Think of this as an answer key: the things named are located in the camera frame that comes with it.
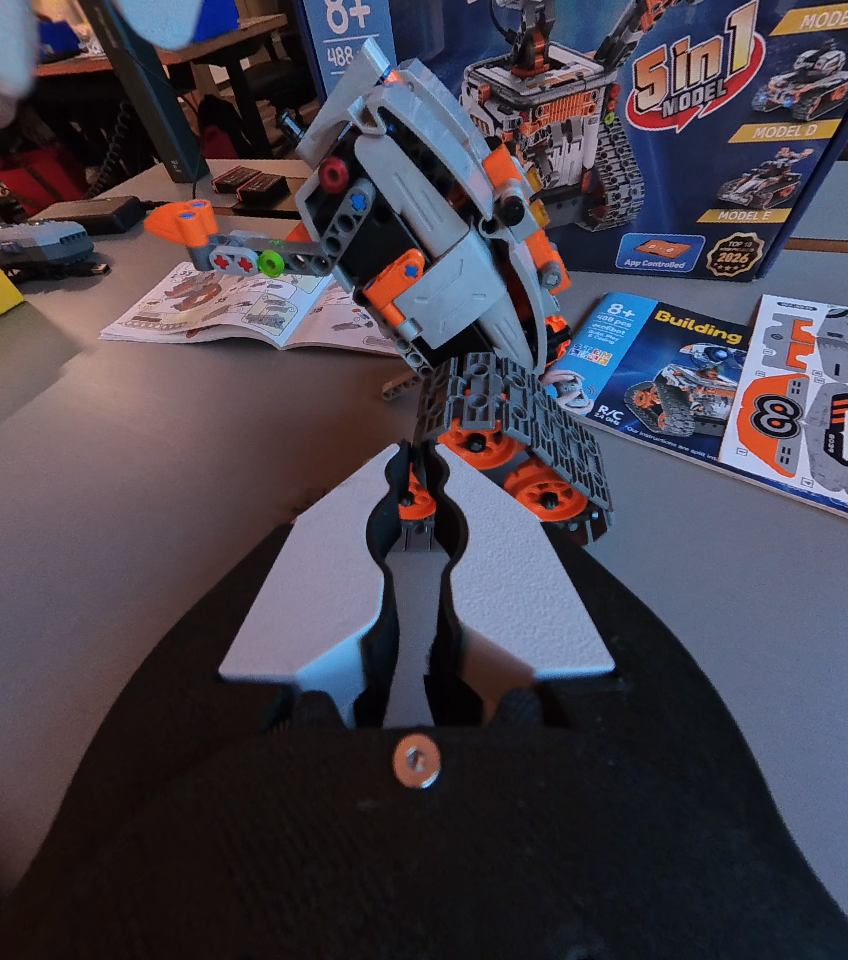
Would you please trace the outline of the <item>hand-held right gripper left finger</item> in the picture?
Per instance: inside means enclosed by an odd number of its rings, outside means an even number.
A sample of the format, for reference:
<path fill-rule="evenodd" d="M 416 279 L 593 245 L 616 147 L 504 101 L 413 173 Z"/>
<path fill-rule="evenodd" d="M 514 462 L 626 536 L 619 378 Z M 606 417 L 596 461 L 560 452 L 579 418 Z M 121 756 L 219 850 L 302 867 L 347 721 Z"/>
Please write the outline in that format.
<path fill-rule="evenodd" d="M 382 724 L 399 641 L 385 560 L 408 471 L 408 443 L 393 444 L 298 517 L 221 678 L 322 691 L 347 726 Z"/>

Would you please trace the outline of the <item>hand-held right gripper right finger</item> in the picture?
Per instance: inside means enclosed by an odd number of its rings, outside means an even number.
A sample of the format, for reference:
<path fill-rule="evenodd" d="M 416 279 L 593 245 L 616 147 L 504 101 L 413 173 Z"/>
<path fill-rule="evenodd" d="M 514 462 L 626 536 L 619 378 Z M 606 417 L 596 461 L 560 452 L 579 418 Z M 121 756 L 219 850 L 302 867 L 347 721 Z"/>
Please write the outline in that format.
<path fill-rule="evenodd" d="M 477 725 L 538 681 L 614 661 L 541 522 L 441 443 L 425 448 L 448 555 L 425 689 L 437 725 Z"/>

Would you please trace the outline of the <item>blue storage bin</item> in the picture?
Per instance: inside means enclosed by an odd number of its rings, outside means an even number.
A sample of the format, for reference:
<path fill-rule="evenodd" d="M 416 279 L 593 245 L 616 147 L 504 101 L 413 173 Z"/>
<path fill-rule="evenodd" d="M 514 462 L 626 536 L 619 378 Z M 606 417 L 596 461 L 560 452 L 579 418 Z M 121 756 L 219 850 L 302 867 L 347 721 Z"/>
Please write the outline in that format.
<path fill-rule="evenodd" d="M 246 21 L 269 13 L 269 2 L 204 1 L 191 42 L 204 42 L 236 31 Z"/>
<path fill-rule="evenodd" d="M 41 60 L 52 62 L 82 53 L 81 39 L 68 21 L 38 15 L 37 22 Z"/>

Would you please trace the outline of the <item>long wooden table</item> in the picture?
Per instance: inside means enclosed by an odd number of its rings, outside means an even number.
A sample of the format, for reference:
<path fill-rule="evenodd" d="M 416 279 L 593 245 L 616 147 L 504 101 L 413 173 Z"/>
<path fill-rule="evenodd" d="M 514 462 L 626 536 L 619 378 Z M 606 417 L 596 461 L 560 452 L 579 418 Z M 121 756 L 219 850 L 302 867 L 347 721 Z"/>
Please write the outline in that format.
<path fill-rule="evenodd" d="M 118 2 L 80 2 L 104 54 L 81 55 L 58 63 L 41 65 L 38 78 L 96 75 L 104 71 L 116 74 L 124 91 L 142 120 L 155 115 L 155 109 L 144 100 L 160 79 L 166 79 L 170 66 L 203 64 L 222 66 L 228 74 L 238 113 L 251 143 L 252 158 L 270 160 L 270 141 L 263 125 L 241 62 L 257 53 L 262 46 L 272 48 L 274 36 L 294 24 L 282 12 L 241 18 L 237 30 L 229 30 L 201 42 L 190 42 L 177 49 L 166 49 L 141 35 L 131 23 L 128 6 Z"/>

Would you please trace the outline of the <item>open instruction booklet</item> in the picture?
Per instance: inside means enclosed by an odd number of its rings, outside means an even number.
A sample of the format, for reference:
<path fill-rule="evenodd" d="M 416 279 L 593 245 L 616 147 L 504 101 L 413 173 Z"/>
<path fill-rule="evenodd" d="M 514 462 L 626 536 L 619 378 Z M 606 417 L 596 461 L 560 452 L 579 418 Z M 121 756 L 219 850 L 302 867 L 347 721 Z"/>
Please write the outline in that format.
<path fill-rule="evenodd" d="M 100 338 L 157 344 L 245 338 L 280 351 L 323 347 L 397 354 L 331 276 L 239 277 L 198 271 L 189 262 L 180 263 Z"/>

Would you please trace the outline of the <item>blue toy robot box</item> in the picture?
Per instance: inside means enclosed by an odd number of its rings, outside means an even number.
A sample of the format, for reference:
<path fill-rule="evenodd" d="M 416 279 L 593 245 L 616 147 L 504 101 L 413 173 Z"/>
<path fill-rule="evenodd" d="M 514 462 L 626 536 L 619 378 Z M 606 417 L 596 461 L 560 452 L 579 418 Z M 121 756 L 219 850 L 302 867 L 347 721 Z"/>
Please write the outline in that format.
<path fill-rule="evenodd" d="M 568 268 L 748 282 L 848 138 L 848 2 L 296 2 L 328 95 L 367 39 L 528 169 Z"/>

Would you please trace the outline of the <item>blue cover booklet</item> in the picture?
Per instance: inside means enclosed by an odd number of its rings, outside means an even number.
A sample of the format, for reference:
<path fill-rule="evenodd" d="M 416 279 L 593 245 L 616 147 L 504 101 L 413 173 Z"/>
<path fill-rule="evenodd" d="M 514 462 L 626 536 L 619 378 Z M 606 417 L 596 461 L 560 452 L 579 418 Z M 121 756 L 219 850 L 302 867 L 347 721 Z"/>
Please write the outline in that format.
<path fill-rule="evenodd" d="M 608 294 L 541 381 L 591 426 L 715 464 L 750 337 L 745 325 Z"/>

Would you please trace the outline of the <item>dark slim upright device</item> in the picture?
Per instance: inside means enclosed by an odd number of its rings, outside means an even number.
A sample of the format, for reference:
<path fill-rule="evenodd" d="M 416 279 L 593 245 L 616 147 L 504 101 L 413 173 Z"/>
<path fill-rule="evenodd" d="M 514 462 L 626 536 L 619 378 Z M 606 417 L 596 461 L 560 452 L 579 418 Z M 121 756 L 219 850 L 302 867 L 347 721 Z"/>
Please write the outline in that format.
<path fill-rule="evenodd" d="M 80 6 L 172 180 L 194 185 L 209 168 L 155 47 L 114 2 Z"/>

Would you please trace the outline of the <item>black power adapter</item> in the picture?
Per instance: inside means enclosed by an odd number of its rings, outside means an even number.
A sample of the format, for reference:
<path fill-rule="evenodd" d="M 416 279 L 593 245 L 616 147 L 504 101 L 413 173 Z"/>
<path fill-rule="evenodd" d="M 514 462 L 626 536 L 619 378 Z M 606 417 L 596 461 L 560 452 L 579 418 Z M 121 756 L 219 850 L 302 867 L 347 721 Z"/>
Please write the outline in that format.
<path fill-rule="evenodd" d="M 29 222 L 73 222 L 90 236 L 125 234 L 146 214 L 134 196 L 59 201 L 29 218 Z"/>

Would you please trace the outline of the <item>grey desk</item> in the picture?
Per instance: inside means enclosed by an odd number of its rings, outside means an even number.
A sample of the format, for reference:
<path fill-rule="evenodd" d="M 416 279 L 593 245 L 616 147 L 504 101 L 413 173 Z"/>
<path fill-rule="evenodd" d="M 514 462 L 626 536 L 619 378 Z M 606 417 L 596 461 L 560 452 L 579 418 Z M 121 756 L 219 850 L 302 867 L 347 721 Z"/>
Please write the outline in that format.
<path fill-rule="evenodd" d="M 97 247 L 109 275 L 34 284 L 0 318 L 0 894 L 145 655 L 415 411 L 381 401 L 384 358 L 99 340 L 179 258 L 139 228 Z M 848 520 L 599 442 L 595 556 L 707 672 L 848 915 Z"/>

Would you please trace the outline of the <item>dark grey toy track belt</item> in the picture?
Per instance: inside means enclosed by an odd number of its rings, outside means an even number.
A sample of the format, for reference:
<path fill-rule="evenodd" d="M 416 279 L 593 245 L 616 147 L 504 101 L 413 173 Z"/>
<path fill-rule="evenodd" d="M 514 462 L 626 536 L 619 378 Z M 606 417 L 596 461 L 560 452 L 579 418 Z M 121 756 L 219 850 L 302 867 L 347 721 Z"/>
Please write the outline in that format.
<path fill-rule="evenodd" d="M 504 491 L 575 543 L 605 535 L 612 504 L 597 441 L 533 373 L 493 353 L 472 352 L 424 376 L 393 381 L 383 396 L 391 400 L 418 384 L 414 460 L 400 506 L 406 549 L 433 543 L 436 502 L 421 458 L 430 441 L 483 474 L 508 468 Z"/>

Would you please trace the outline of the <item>grey orange block toy robot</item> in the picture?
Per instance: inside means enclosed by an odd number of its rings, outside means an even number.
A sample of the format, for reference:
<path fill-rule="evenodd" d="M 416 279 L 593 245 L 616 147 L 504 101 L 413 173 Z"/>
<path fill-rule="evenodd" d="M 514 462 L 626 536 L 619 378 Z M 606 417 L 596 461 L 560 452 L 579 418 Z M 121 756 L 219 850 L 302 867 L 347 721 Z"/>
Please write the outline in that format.
<path fill-rule="evenodd" d="M 285 240 L 225 234 L 198 199 L 160 206 L 144 226 L 201 271 L 333 277 L 413 374 L 490 353 L 541 384 L 570 338 L 556 299 L 569 277 L 521 164 L 426 66 L 394 69 L 365 42 L 298 153 L 312 174 Z"/>

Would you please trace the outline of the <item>sticker sheet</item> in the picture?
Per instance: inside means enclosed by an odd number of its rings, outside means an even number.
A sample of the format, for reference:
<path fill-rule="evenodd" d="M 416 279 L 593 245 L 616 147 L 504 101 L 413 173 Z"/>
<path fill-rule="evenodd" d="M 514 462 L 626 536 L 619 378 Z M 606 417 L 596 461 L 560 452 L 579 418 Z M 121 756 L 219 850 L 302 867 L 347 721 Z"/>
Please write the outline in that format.
<path fill-rule="evenodd" d="M 847 306 L 762 296 L 718 462 L 848 516 Z"/>

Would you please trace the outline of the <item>grey device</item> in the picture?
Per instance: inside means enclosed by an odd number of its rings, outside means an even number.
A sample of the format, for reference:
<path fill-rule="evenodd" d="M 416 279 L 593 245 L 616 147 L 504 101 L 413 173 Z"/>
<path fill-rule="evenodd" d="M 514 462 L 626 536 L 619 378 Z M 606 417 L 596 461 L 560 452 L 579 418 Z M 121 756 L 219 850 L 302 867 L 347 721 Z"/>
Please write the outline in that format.
<path fill-rule="evenodd" d="M 70 265 L 93 253 L 94 242 L 78 222 L 0 224 L 0 267 L 6 271 Z"/>

